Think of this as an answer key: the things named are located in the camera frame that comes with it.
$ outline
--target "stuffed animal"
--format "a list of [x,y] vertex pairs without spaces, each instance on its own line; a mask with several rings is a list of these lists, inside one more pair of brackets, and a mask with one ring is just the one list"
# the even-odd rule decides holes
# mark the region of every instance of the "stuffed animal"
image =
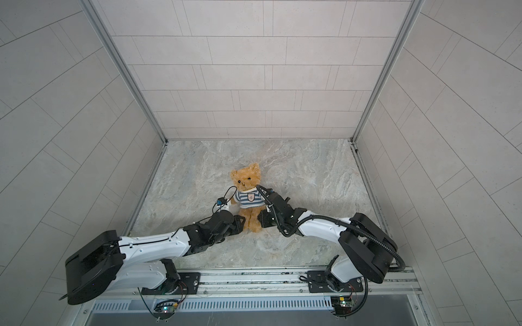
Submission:
[[259,213],[266,209],[263,198],[256,186],[261,182],[261,170],[259,164],[253,163],[238,171],[232,170],[230,178],[238,188],[232,197],[232,204],[239,203],[239,215],[246,218],[245,227],[252,232],[261,231],[261,223],[257,219]]

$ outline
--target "side wall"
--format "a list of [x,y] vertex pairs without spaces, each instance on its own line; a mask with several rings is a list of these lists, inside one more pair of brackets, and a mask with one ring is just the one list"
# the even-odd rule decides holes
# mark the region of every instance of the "side wall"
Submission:
[[409,1],[93,0],[165,135],[348,138]]
[[65,259],[121,232],[161,147],[76,0],[0,2],[0,324],[58,323]]
[[357,141],[438,324],[522,321],[521,20],[426,1]]

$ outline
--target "blue and white striped shirt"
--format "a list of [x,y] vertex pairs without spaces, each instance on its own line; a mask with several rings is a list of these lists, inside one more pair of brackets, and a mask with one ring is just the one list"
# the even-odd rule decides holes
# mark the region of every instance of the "blue and white striped shirt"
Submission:
[[236,191],[234,199],[239,203],[240,208],[259,207],[265,204],[257,188],[252,188],[247,191]]

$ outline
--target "teddy bear head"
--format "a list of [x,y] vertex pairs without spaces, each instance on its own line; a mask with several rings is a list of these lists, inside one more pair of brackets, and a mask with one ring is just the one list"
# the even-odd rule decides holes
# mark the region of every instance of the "teddy bear head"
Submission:
[[250,190],[261,182],[261,169],[259,164],[252,163],[240,170],[232,170],[230,178],[238,191]]

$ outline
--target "gray marble surface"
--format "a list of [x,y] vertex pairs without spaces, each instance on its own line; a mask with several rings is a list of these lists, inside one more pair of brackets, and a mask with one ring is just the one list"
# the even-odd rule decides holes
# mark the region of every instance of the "gray marble surface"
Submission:
[[[253,162],[261,167],[261,185],[290,197],[294,208],[336,218],[361,212],[377,223],[346,139],[174,141],[168,145],[131,235],[174,231],[210,216],[215,200],[232,185],[230,171]],[[235,205],[232,212],[238,211]],[[285,238],[271,227],[229,236],[175,263],[178,268],[325,265],[340,253],[338,243],[314,237]]]

